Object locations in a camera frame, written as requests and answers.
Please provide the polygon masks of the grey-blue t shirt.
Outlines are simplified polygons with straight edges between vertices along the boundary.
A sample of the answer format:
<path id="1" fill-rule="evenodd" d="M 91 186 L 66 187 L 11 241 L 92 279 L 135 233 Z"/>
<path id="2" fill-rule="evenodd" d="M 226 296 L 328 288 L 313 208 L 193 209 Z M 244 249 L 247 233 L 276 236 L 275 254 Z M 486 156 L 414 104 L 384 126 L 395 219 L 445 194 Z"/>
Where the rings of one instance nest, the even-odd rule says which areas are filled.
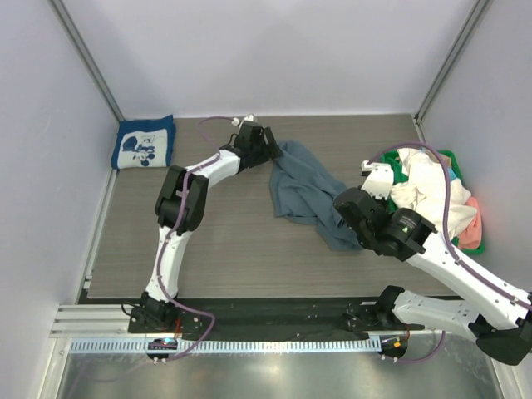
<path id="1" fill-rule="evenodd" d="M 347 186 L 331 175 L 302 143 L 280 141 L 269 189 L 276 218 L 310 225 L 332 251 L 358 251 L 357 234 L 335 210 L 333 201 Z"/>

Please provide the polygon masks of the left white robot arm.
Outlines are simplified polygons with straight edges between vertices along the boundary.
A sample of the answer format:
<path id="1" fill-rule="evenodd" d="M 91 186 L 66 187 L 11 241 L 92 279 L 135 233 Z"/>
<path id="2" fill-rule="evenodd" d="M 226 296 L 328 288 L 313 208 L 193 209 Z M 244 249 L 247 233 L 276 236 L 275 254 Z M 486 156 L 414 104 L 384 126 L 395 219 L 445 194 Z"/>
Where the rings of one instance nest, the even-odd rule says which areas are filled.
<path id="1" fill-rule="evenodd" d="M 187 244 L 203 221 L 210 189 L 282 156 L 272 129 L 252 115 L 232 123 L 238 132 L 210 158 L 167 171 L 155 204 L 159 238 L 154 267 L 140 301 L 131 306 L 131 333 L 168 332 L 178 321 L 180 269 Z"/>

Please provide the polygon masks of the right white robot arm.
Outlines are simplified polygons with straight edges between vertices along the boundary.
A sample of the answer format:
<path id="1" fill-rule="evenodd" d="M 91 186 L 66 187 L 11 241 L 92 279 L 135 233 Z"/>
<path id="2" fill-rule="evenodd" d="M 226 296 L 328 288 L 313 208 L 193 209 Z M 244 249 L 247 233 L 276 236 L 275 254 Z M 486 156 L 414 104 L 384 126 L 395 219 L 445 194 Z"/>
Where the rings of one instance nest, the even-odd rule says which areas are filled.
<path id="1" fill-rule="evenodd" d="M 439 280 L 457 300 L 428 298 L 388 286 L 372 306 L 356 313 L 357 329 L 435 328 L 472 341 L 485 355 L 510 366 L 531 351 L 531 296 L 448 244 L 416 211 L 390 213 L 365 190 L 351 188 L 333 202 L 359 243 L 406 262 Z"/>

